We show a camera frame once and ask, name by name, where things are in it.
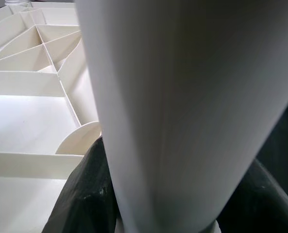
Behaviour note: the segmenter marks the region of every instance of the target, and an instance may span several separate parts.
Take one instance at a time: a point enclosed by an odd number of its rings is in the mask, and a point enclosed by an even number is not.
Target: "white plastic structure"
[[[27,5],[28,3],[30,3],[29,0],[5,0],[4,4],[5,5],[10,5],[10,6],[14,6],[14,5]]]
[[[100,132],[74,4],[0,8],[0,233],[42,231]]]
[[[126,232],[203,230],[288,103],[288,2],[76,7]]]

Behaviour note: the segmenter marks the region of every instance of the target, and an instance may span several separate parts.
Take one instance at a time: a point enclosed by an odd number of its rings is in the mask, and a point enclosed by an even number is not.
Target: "white cylinder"
[[[77,0],[128,233],[195,233],[288,104],[288,1]]]

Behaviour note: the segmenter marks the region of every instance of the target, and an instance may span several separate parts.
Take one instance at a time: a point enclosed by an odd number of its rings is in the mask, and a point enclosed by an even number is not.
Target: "white partition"
[[[100,136],[73,3],[0,9],[0,233],[39,233]]]

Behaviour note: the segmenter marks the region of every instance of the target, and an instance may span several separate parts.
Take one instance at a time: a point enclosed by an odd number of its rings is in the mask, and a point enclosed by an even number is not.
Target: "curved plastic piece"
[[[100,135],[101,126],[98,121],[82,125],[64,139],[57,149],[56,154],[85,155]]]

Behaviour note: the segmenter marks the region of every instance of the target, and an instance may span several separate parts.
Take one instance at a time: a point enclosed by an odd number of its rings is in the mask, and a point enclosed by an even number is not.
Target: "white plastic pipe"
[[[212,223],[288,103],[288,0],[77,0],[128,233]]]

